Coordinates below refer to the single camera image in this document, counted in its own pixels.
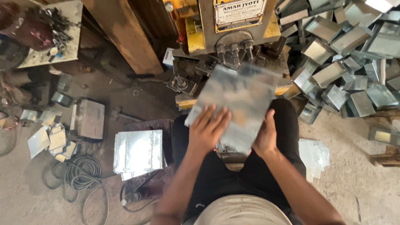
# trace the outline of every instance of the person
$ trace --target person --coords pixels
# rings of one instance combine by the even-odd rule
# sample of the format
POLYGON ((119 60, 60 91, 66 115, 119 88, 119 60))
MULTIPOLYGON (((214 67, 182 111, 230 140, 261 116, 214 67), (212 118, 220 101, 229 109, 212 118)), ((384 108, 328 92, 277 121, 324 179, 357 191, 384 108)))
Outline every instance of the person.
POLYGON ((230 171, 215 153, 231 113, 205 106, 190 128, 172 126, 176 173, 152 225, 342 225, 336 209, 305 179, 294 106, 272 101, 242 170, 230 171))

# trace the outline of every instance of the concrete floor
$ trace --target concrete floor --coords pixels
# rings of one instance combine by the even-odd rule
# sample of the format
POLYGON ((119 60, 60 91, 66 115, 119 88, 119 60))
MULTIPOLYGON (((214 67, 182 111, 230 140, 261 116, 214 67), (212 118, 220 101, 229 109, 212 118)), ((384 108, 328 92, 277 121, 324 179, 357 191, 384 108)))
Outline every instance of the concrete floor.
MULTIPOLYGON (((168 79, 170 73, 158 78, 168 79)), ((146 120, 172 118, 179 115, 174 103, 175 93, 164 84, 146 83, 124 89, 99 72, 74 77, 69 94, 86 96, 106 104, 106 115, 115 106, 123 111, 146 120), (83 90, 80 85, 87 84, 83 90)), ((71 109, 59 105, 64 114, 61 122, 70 123, 71 109)), ((114 135, 123 130, 129 120, 109 121, 106 117, 104 141, 98 152, 93 152, 102 164, 103 176, 112 175, 114 135)), ((322 111, 311 126, 299 122, 300 137, 323 141, 330 149, 330 166, 325 168, 320 179, 313 185, 340 212, 347 224, 353 225, 398 225, 400 224, 400 168, 373 166, 368 154, 384 152, 380 143, 368 141, 368 124, 362 119, 343 120, 336 115, 322 111)), ((88 195, 80 193, 78 200, 69 203, 63 198, 63 189, 47 189, 42 179, 43 171, 56 162, 48 152, 42 152, 30 159, 26 140, 36 131, 37 126, 18 127, 18 141, 15 149, 0 158, 0 223, 19 224, 82 224, 82 205, 88 195)), ((9 145, 11 133, 0 131, 0 143, 9 145)), ((47 176, 50 185, 59 181, 47 176)), ((123 182, 119 176, 106 183, 109 192, 110 214, 107 224, 137 225, 146 222, 154 205, 140 213, 124 211, 119 203, 119 191, 123 182)), ((69 198, 74 197, 67 188, 69 198)), ((99 189, 89 199, 85 216, 88 224, 102 224, 106 215, 106 198, 99 189)), ((137 209, 140 205, 131 205, 137 209)))

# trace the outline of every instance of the person's arm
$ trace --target person's arm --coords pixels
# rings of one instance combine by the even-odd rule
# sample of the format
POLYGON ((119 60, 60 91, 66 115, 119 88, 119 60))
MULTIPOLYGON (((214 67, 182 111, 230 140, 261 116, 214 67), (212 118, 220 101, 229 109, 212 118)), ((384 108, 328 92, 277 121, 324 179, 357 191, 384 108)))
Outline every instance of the person's arm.
POLYGON ((267 113, 253 149, 282 189, 296 215, 307 225, 344 224, 336 209, 293 167, 276 147, 275 111, 267 113))
POLYGON ((205 107, 189 128, 189 145, 174 179, 158 203, 152 225, 179 225, 192 195, 200 166, 207 153, 215 149, 227 127, 231 113, 223 108, 212 118, 215 105, 205 107))

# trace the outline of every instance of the person's hand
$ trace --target person's hand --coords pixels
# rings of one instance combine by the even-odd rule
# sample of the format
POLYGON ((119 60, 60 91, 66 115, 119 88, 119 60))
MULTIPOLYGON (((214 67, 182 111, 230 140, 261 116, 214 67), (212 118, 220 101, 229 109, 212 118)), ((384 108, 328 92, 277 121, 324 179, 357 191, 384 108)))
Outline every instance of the person's hand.
POLYGON ((274 120, 275 110, 267 112, 264 122, 258 132, 257 138, 253 143, 253 149, 257 155, 264 159, 268 153, 276 149, 276 129, 274 120))
POLYGON ((215 104, 205 106, 190 126, 188 153, 205 157, 207 153, 215 149, 215 145, 232 117, 231 112, 224 107, 213 118, 215 108, 215 104))

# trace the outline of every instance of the black pants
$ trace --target black pants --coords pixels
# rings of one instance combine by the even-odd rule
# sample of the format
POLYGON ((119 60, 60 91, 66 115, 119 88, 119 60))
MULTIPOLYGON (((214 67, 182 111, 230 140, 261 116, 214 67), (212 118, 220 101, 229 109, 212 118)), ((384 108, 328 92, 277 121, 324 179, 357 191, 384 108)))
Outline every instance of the black pants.
MULTIPOLYGON (((294 106, 286 99, 275 99, 270 108, 275 110, 276 145, 281 153, 305 177, 306 168, 299 156, 299 126, 294 106)), ((189 128, 184 125, 186 115, 175 119, 172 126, 172 150, 177 169, 189 143, 189 128)), ((183 222, 195 220, 210 203, 227 195, 255 195, 274 203, 293 225, 301 224, 265 162, 251 151, 240 172, 228 170, 215 152, 206 155, 194 184, 193 194, 183 222)))

